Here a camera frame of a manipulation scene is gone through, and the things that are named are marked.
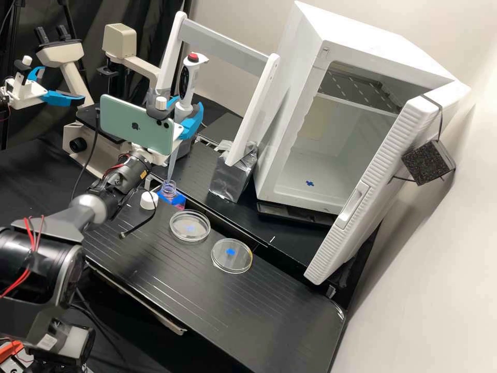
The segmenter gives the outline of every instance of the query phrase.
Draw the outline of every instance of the open door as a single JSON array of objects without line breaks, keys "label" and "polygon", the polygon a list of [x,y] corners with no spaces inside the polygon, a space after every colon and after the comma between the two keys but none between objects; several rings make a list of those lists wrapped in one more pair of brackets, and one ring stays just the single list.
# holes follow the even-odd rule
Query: open door
[{"label": "open door", "polygon": [[[447,124],[457,103],[469,90],[463,83],[453,81],[425,95],[442,105],[444,124]],[[383,219],[404,183],[392,176],[409,176],[401,156],[437,134],[440,114],[436,105],[421,96],[407,101],[314,255],[305,277],[321,284],[355,255]]]}]

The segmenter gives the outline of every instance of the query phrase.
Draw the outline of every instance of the red button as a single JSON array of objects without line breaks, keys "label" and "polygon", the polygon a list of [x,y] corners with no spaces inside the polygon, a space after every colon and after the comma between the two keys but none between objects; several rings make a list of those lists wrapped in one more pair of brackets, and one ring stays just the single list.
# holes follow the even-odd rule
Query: red button
[{"label": "red button", "polygon": [[188,60],[190,62],[198,62],[198,56],[196,53],[192,52],[188,55]]}]

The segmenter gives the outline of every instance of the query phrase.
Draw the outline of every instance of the orange part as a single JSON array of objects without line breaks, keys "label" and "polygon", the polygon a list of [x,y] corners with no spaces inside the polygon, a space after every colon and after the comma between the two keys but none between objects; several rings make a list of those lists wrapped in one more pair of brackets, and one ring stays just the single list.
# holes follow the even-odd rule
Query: orange part
[{"label": "orange part", "polygon": [[24,348],[21,341],[13,341],[0,348],[0,363],[3,363],[6,359],[12,355],[16,355],[19,351]]}]

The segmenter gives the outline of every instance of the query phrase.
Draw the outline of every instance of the white wall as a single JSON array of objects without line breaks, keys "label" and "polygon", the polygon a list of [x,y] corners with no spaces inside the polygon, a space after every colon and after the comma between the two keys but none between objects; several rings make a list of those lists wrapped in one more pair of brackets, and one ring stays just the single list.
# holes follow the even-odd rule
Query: white wall
[{"label": "white wall", "polygon": [[[304,2],[403,35],[465,83],[488,58],[495,33],[495,0]],[[269,54],[277,50],[291,5],[292,0],[196,0],[191,17]],[[243,115],[256,84],[252,75],[212,58],[202,67],[196,92]]]},{"label": "white wall", "polygon": [[497,370],[496,66],[443,134],[453,179],[406,185],[385,218],[332,373]]}]

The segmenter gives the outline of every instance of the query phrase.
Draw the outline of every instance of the small vial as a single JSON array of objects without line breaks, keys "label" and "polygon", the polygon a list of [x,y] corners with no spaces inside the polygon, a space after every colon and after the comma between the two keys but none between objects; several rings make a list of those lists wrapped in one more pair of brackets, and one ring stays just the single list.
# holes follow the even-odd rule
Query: small vial
[{"label": "small vial", "polygon": [[164,181],[157,194],[160,199],[175,206],[178,210],[185,209],[186,197],[176,190],[176,182],[174,180]]}]

